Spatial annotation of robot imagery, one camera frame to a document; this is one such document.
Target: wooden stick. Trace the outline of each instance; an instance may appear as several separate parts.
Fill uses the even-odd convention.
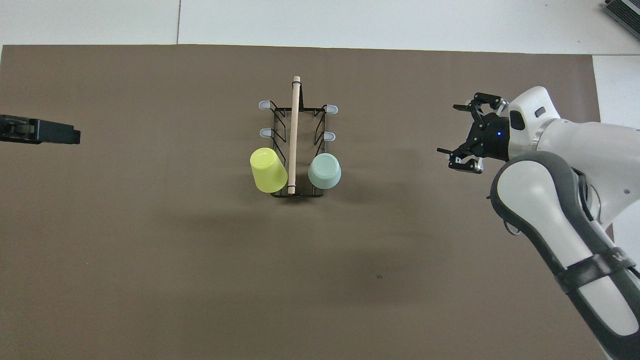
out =
[[[298,112],[300,110],[300,77],[293,77],[293,98],[291,105],[291,132],[289,133],[289,184],[287,193],[296,193],[296,150],[298,149]]]

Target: plastic cup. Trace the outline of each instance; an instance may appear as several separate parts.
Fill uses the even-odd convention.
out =
[[[287,171],[273,149],[261,147],[251,154],[251,171],[258,190],[277,192],[287,184]]]
[[[308,174],[309,180],[316,188],[330,189],[340,181],[342,170],[338,159],[324,152],[311,161]]]

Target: black strap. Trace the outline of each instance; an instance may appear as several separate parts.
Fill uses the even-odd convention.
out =
[[[565,271],[556,274],[556,281],[564,293],[568,293],[635,265],[636,263],[629,259],[621,248],[613,247],[570,265]]]

